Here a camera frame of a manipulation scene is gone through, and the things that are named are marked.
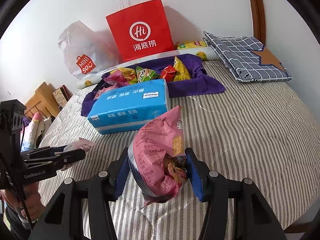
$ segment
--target snack bag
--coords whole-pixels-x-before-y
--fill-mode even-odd
[[[180,106],[145,124],[130,144],[128,157],[145,205],[177,196],[187,181]]]
[[[204,41],[186,41],[184,43],[179,43],[177,49],[191,49],[207,47],[207,44]]]
[[[136,71],[139,83],[159,78],[159,75],[156,73],[156,71],[152,69],[137,66]]]
[[[173,67],[177,71],[176,76],[174,77],[173,81],[181,81],[181,80],[191,79],[189,71],[187,70],[186,66],[182,63],[182,61],[178,57],[174,57]]]
[[[161,71],[160,78],[164,78],[166,82],[171,82],[176,76],[176,72],[177,71],[173,68],[173,66],[169,65]]]
[[[111,71],[110,74],[116,72],[117,70],[120,70],[122,72],[123,77],[129,82],[130,85],[138,83],[137,73],[134,69],[127,68],[127,67],[120,67],[116,70]]]
[[[110,72],[103,80],[118,88],[138,83],[136,71],[132,68],[118,68]]]
[[[95,145],[94,142],[89,141],[87,139],[83,139],[81,137],[79,137],[79,140],[74,141],[70,144],[68,144],[64,149],[63,152],[67,152],[67,151],[71,151],[71,150],[76,150],[76,149],[83,149],[85,151],[85,153],[87,154],[87,152],[91,149],[91,147],[93,147]],[[78,162],[75,163],[69,163],[63,166],[62,169],[60,169],[61,171],[65,171],[67,169],[69,169],[71,166],[75,165]]]
[[[99,96],[101,96],[103,93],[108,92],[108,91],[111,91],[111,90],[116,89],[116,88],[118,88],[118,87],[112,86],[112,87],[103,88],[103,89],[98,90],[98,92],[97,92],[97,94],[94,96],[94,99],[93,99],[93,100],[98,99]]]

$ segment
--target yellow package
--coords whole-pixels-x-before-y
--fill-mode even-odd
[[[174,69],[177,71],[176,76],[174,77],[173,81],[181,81],[191,79],[189,71],[187,70],[186,66],[182,63],[178,57],[174,57]]]
[[[138,83],[137,73],[134,69],[127,68],[127,67],[120,67],[113,71],[110,71],[110,74],[114,73],[117,70],[120,70],[122,72],[123,77],[129,82],[130,85]]]
[[[191,48],[199,48],[199,47],[206,47],[204,41],[186,41],[184,43],[178,44],[177,49],[191,49]]]

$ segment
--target mattress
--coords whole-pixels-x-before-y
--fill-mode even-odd
[[[253,179],[282,228],[288,227],[319,196],[320,137],[315,120],[285,82],[238,83],[220,60],[203,65],[226,91],[171,99],[171,107],[182,106],[186,147],[228,179]],[[72,96],[41,142],[62,146],[79,137],[95,142],[83,161],[40,182],[44,205],[65,178],[78,181],[105,170],[136,134],[100,135],[80,116],[81,103],[93,88]],[[110,202],[110,209],[118,239],[198,239],[206,204],[197,200],[188,181],[177,198],[143,207],[142,192],[129,173],[122,196]],[[229,200],[226,239],[232,234],[233,210]],[[83,222],[84,235],[90,238],[87,201]]]

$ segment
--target finger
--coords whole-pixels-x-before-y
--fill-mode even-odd
[[[31,220],[36,220],[40,217],[40,215],[42,214],[44,210],[44,205],[42,204],[39,204],[38,206],[34,207],[34,208],[31,208],[31,209],[28,209],[28,212],[29,212],[29,216],[31,218]],[[26,217],[26,212],[23,210],[21,210],[21,215]]]
[[[31,209],[31,208],[37,206],[39,203],[41,203],[40,200],[41,200],[41,196],[40,196],[39,192],[37,192],[37,193],[33,193],[32,195],[29,195],[24,202],[25,202],[27,208]]]
[[[38,192],[38,187],[39,187],[38,183],[32,183],[32,184],[26,185],[23,188],[23,191],[26,194],[26,196],[28,196],[32,193]]]
[[[2,196],[4,197],[5,201],[12,207],[18,207],[19,201],[17,197],[12,193],[11,190],[6,189],[1,191]]]

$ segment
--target silver bolt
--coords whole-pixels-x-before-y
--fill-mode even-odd
[[[219,173],[217,173],[216,171],[210,171],[209,175],[210,177],[218,177]]]
[[[252,179],[250,178],[245,178],[243,181],[245,184],[249,184],[249,185],[252,184]]]
[[[99,175],[99,177],[103,178],[103,177],[107,176],[108,173],[106,171],[100,171],[98,175]]]
[[[73,181],[72,178],[66,178],[66,179],[64,180],[64,184],[70,184],[72,181]]]

